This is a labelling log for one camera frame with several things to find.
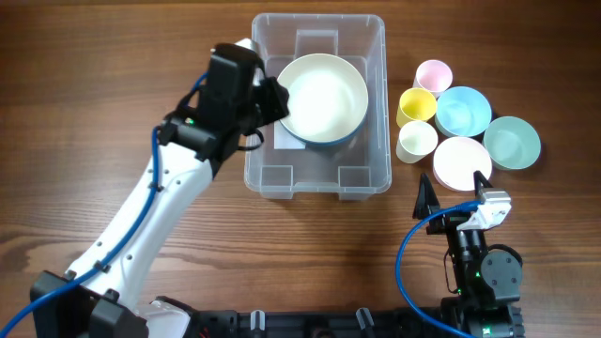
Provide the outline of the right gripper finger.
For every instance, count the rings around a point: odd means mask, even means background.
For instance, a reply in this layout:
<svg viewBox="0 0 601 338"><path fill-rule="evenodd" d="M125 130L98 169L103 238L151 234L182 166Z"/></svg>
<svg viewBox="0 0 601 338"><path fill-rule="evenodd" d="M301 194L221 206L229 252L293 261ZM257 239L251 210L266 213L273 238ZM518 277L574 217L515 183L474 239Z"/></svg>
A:
<svg viewBox="0 0 601 338"><path fill-rule="evenodd" d="M480 191L482 189L492 188L491 183L488 181L488 179L484 176L484 174L481 171L475 171L473 173L473 179L474 179L474 194L475 195L479 195Z"/></svg>
<svg viewBox="0 0 601 338"><path fill-rule="evenodd" d="M419 190L412 218L423 220L427 216L440 210L438 197L434 191L431 181L426 173L421 173Z"/></svg>

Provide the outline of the pink small bowl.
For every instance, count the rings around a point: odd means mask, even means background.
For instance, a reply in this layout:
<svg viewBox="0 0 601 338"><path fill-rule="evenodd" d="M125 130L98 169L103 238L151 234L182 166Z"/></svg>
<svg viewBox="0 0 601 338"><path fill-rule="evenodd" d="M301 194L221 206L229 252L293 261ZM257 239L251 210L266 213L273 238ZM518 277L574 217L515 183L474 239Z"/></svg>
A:
<svg viewBox="0 0 601 338"><path fill-rule="evenodd" d="M434 176L441 185L453 191L473 191L473 174L480 171L486 179L490 179L492 169L488 151L468 137L448 138L434 152Z"/></svg>

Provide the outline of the green small bowl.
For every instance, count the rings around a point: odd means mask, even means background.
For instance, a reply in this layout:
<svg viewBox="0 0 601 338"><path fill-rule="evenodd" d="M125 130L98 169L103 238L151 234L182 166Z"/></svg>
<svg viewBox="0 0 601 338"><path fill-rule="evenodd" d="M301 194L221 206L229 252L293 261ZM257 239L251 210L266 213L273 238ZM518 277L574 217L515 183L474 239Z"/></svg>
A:
<svg viewBox="0 0 601 338"><path fill-rule="evenodd" d="M542 144L536 129L515 116L493 120L486 129L483 146L500 170L522 170L535 164Z"/></svg>

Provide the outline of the cream large bowl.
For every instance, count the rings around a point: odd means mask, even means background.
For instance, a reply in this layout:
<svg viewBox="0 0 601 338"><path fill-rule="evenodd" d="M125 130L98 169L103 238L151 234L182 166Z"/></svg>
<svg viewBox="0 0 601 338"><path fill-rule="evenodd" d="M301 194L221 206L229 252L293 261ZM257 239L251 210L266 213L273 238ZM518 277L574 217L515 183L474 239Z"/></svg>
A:
<svg viewBox="0 0 601 338"><path fill-rule="evenodd" d="M318 132L311 123L306 139L325 142L337 139L355 129L351 120L361 122L367 116L369 94L361 73L345 59L333 54L307 54L288 64L278 75L278 83L289 94L289 116L282 119L290 129L292 122L308 117L339 120L330 135Z"/></svg>

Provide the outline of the dark blue bowl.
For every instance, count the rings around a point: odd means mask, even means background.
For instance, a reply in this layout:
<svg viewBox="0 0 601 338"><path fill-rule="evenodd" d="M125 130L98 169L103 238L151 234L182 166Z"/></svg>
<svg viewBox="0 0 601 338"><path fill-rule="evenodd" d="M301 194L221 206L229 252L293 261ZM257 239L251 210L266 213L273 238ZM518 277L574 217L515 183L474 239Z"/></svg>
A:
<svg viewBox="0 0 601 338"><path fill-rule="evenodd" d="M358 130L360 130L362 128L362 125L364 124L365 120L366 120L366 118L364 118L361 122L359 122L358 120L352 119L351 125L355 125L355 129L352 132L346 134L344 137L337 138L337 139L328 139L325 142L316 142L315 140L306 139L306 134L302 133L301 135L298 135L297 131L307 131L307 129L310 127L311 123L316 123L318 132L324 131L327 133L327 135L330 135L331 128L336 127L338 125L338 123L339 123L338 119L336 119L335 121L328 121L327 119L324 119L324 118L308 117L308 118L299 120L297 122L293 121L291 124L292 129L289 128L286 121L279 121L279 122L281 122L282 125L292 135L294 135L297 139L304 142L306 144L306 146L333 146L333 145L340 144L340 143L350 139Z"/></svg>

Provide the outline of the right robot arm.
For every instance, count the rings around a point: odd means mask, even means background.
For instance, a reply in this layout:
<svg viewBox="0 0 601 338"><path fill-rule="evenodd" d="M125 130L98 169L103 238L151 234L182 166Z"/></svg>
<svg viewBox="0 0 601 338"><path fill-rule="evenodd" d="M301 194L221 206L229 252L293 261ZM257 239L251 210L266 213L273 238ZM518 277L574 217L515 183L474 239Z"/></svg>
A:
<svg viewBox="0 0 601 338"><path fill-rule="evenodd" d="M427 174L421 174L413 217L427 221L428 235L443 235L445 257L453 265L456 289L440 304L442 322L474 337L525 335L520 299L523 260L504 244L487 244L485 232L500 225L511 209L511 197L473 173L475 200L444 211Z"/></svg>

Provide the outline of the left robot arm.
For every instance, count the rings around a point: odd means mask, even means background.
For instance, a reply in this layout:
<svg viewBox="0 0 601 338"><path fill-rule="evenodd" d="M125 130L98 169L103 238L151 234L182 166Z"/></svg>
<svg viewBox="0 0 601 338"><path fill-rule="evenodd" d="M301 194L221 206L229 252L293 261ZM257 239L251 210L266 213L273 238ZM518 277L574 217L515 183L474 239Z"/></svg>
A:
<svg viewBox="0 0 601 338"><path fill-rule="evenodd" d="M138 300L180 217L243 136L288 114L288 93L265 71L256 42L216 45L208 71L151 132L151 158L95 243L61 275L42 272L24 309L39 337L183 337L192 312Z"/></svg>

